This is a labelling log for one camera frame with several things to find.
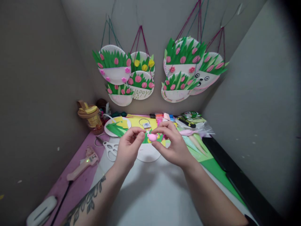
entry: white scissors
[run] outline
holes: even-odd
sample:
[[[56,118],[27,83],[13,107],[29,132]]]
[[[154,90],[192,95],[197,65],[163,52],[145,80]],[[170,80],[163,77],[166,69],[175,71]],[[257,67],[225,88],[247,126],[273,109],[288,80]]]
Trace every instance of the white scissors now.
[[[111,152],[115,157],[117,156],[117,149],[118,149],[118,145],[117,143],[109,143],[107,141],[104,141],[103,142],[103,145],[104,147],[106,148],[106,151],[107,151],[107,157],[110,161],[112,162],[115,162],[115,160],[112,160],[110,157],[109,157],[109,153]]]

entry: pink flower sticker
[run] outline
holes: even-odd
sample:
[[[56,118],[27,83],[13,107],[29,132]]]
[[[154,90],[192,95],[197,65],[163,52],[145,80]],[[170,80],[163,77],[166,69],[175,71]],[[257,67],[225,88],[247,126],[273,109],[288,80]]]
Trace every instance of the pink flower sticker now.
[[[143,82],[142,85],[141,85],[141,87],[145,89],[147,87],[147,83]]]
[[[155,87],[155,84],[153,84],[153,83],[149,83],[149,84],[148,84],[148,87],[152,89],[152,88],[154,88],[154,87]]]
[[[171,67],[171,68],[170,68],[170,70],[169,70],[169,71],[170,71],[171,73],[174,73],[174,72],[175,72],[175,70],[176,70],[176,69],[175,69],[175,67],[173,66],[173,67]]]
[[[223,63],[223,62],[222,62],[222,63],[219,63],[219,64],[216,66],[215,69],[220,69],[222,66],[224,66],[224,63]]]
[[[186,57],[185,56],[181,57],[180,63],[185,63],[185,61],[186,61]]]
[[[207,68],[206,71],[207,71],[207,72],[210,72],[210,71],[212,71],[213,68],[214,68],[214,65],[211,65],[210,67]]]
[[[189,73],[193,73],[193,72],[194,72],[194,70],[195,70],[195,67],[191,67],[191,68],[189,68]]]
[[[195,54],[195,52],[198,50],[198,48],[194,48],[193,50],[192,50],[192,55],[193,54]]]
[[[176,49],[176,55],[179,54],[180,50],[181,50],[180,48],[177,48],[177,49]]]
[[[139,75],[137,75],[135,78],[135,82],[141,82],[141,80],[142,80],[142,78]]]
[[[167,56],[167,57],[166,57],[166,63],[169,63],[170,61],[171,61],[170,56]]]
[[[125,72],[128,74],[131,72],[131,69],[129,69],[128,67],[125,68]]]
[[[206,57],[206,59],[204,60],[205,63],[207,63],[210,60],[211,57]]]
[[[196,63],[200,60],[200,56],[196,56],[193,60],[192,60],[192,63]]]
[[[133,85],[133,84],[134,84],[133,79],[132,79],[132,78],[129,78],[128,83],[129,83],[130,85]]]

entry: yellow paper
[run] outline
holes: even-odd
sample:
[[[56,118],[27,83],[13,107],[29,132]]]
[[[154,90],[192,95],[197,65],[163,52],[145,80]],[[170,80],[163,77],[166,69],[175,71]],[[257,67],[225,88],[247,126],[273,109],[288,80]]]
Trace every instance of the yellow paper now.
[[[116,122],[118,122],[117,123],[118,126],[122,126],[122,128],[124,128],[124,129],[128,129],[129,128],[128,127],[128,122],[126,120],[124,120],[121,116],[118,117],[118,118],[114,118],[114,120]]]
[[[151,119],[151,118],[148,118],[148,117],[135,116],[135,115],[131,115],[131,114],[128,114],[127,117],[132,117],[132,118],[128,118],[128,120],[130,120],[130,122],[132,123],[132,126],[137,126],[137,127],[140,127],[142,129],[144,129],[143,126],[142,126],[142,124],[146,123],[147,120],[148,120],[150,122],[152,130],[154,130],[155,128],[157,128],[157,121],[156,121],[156,119]]]

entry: green construction paper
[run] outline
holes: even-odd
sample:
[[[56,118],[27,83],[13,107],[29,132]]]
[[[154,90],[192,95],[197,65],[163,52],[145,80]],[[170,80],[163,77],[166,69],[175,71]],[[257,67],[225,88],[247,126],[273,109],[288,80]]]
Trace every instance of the green construction paper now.
[[[201,164],[212,173],[212,175],[219,180],[245,207],[245,203],[235,190],[235,188],[232,186],[228,178],[226,177],[226,172],[222,170],[222,168],[219,166],[219,164],[216,162],[215,159],[209,159],[206,161],[202,161]]]
[[[106,126],[106,128],[107,128],[110,132],[112,132],[112,133],[114,133],[115,135],[117,135],[118,137],[122,137],[122,136],[126,133],[126,131],[127,131],[128,129],[124,129],[124,128],[121,127],[121,126],[118,126],[117,123],[111,123],[111,124],[108,124],[108,125]]]

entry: paper tulip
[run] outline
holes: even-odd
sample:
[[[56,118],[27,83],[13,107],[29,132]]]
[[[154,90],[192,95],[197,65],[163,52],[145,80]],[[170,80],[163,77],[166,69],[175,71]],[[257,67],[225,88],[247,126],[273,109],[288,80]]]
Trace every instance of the paper tulip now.
[[[135,65],[136,67],[138,67],[139,64],[140,64],[140,61],[139,61],[139,60],[135,60],[135,61],[134,61],[134,65]]]
[[[170,56],[167,56],[167,57],[166,57],[166,63],[169,63],[170,61],[171,61]]]
[[[128,83],[129,83],[130,85],[133,85],[133,84],[134,84],[133,79],[132,79],[132,78],[129,78]]]
[[[181,50],[180,48],[177,48],[177,49],[176,49],[176,55],[179,54],[180,50]]]
[[[181,57],[180,63],[185,63],[185,61],[186,61],[186,57],[185,56]]]
[[[171,67],[169,71],[170,71],[171,73],[173,73],[175,70],[176,70],[175,67]]]
[[[214,65],[211,65],[210,67],[207,68],[206,71],[207,71],[207,72],[210,72],[210,71],[212,71],[213,68],[214,68]]]
[[[148,84],[148,87],[152,89],[152,88],[154,88],[154,87],[155,87],[155,84],[153,84],[153,83],[149,83],[149,84]]]
[[[220,69],[222,66],[224,66],[224,63],[223,63],[223,62],[222,62],[222,63],[219,63],[219,64],[216,66],[215,69]]]
[[[142,78],[139,75],[137,75],[135,78],[135,82],[141,82],[141,80],[142,80]]]
[[[147,71],[147,65],[143,64],[141,69],[142,69],[142,71]]]
[[[192,63],[197,63],[200,60],[200,56],[196,56],[193,60]]]
[[[150,68],[152,68],[155,65],[155,62],[153,60],[150,60],[148,62],[148,64],[149,64]]]
[[[129,67],[129,66],[131,66],[131,63],[132,63],[132,61],[131,61],[131,59],[129,58],[129,59],[127,59],[127,61],[126,61],[126,65]]]
[[[207,63],[210,60],[211,57],[206,57],[206,59],[204,60],[205,63]]]
[[[195,52],[198,50],[198,48],[194,48],[193,50],[192,50],[192,55],[193,54],[195,54]]]

